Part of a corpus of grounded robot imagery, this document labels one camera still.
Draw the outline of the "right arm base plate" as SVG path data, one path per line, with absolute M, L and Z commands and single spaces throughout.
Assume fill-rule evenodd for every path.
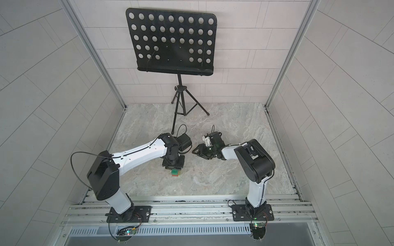
M 275 217 L 270 204 L 258 208 L 247 205 L 231 205 L 234 221 L 274 221 Z

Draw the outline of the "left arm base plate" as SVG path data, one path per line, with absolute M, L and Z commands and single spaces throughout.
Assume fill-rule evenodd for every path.
M 124 213 L 119 214 L 111 208 L 107 216 L 107 223 L 140 223 L 149 222 L 152 206 L 131 206 Z

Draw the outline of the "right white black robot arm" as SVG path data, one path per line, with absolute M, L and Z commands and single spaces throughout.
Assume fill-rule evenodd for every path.
M 206 160 L 237 160 L 249 179 L 247 204 L 257 209 L 266 203 L 265 192 L 268 181 L 274 176 L 276 164 L 256 139 L 237 145 L 226 145 L 221 132 L 212 132 L 203 138 L 192 153 Z

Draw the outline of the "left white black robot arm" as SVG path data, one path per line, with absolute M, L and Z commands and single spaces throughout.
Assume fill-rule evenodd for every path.
M 174 137 L 160 134 L 155 140 L 123 152 L 101 152 L 87 173 L 87 179 L 96 199 L 107 202 L 118 214 L 133 207 L 131 199 L 120 188 L 120 177 L 133 168 L 156 158 L 169 170 L 184 167 L 185 153 L 192 146 L 190 137 L 184 133 Z

